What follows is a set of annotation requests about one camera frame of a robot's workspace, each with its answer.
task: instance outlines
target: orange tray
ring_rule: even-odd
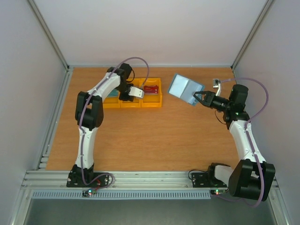
[[[131,83],[134,86],[140,87],[144,82],[145,78],[136,78]],[[133,102],[120,101],[119,96],[107,97],[103,103],[103,108],[149,108],[149,107],[161,107],[162,106],[162,91],[161,91],[161,80],[160,78],[148,78],[146,86],[157,85],[158,95],[144,95],[143,99],[134,98]]]

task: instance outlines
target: black mounting plate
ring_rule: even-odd
[[[227,185],[217,180],[214,183],[208,179],[208,172],[192,172],[193,188],[226,188]]]
[[[94,177],[93,177],[93,179],[94,179],[95,177],[97,177],[97,176],[103,174],[103,173],[105,173],[105,172],[94,172]],[[105,187],[105,186],[107,186],[107,185],[109,184],[109,182],[110,182],[110,181],[109,181],[109,176],[108,176],[108,175],[103,175],[103,176],[99,177],[98,180],[100,181],[100,187]],[[83,183],[82,179],[79,180],[77,183],[74,183],[74,182],[72,182],[72,180],[71,180],[71,181],[67,181],[67,187],[68,187],[68,188],[97,188],[97,187],[98,187],[98,182],[97,182],[97,181],[94,181],[93,183],[91,183],[91,184],[89,184],[89,185],[86,186],[86,185]]]

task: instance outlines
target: white backdrop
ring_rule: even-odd
[[[270,100],[252,122],[260,151],[276,168],[276,177],[292,224],[300,224],[300,1],[276,0],[236,68],[237,77],[264,83]],[[247,111],[250,116],[264,104],[262,88],[252,82]]]
[[[231,66],[265,0],[36,3],[70,65],[140,56],[153,66]]]
[[[34,169],[64,67],[25,0],[0,7],[0,224]]]

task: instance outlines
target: gray floor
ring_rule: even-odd
[[[26,225],[272,225],[270,202],[33,199]]]

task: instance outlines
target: table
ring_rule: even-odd
[[[77,94],[94,87],[107,68],[74,68],[60,116],[47,170],[68,171],[78,153],[79,132],[75,120]],[[146,68],[134,68],[145,77]],[[212,88],[212,79],[232,78],[230,68],[150,68],[150,77],[160,77],[161,108],[104,109],[94,147],[95,171],[188,171],[207,170],[212,162],[237,165],[234,140],[215,117],[214,110],[191,106],[167,93],[175,73]],[[233,83],[222,85],[228,98]]]

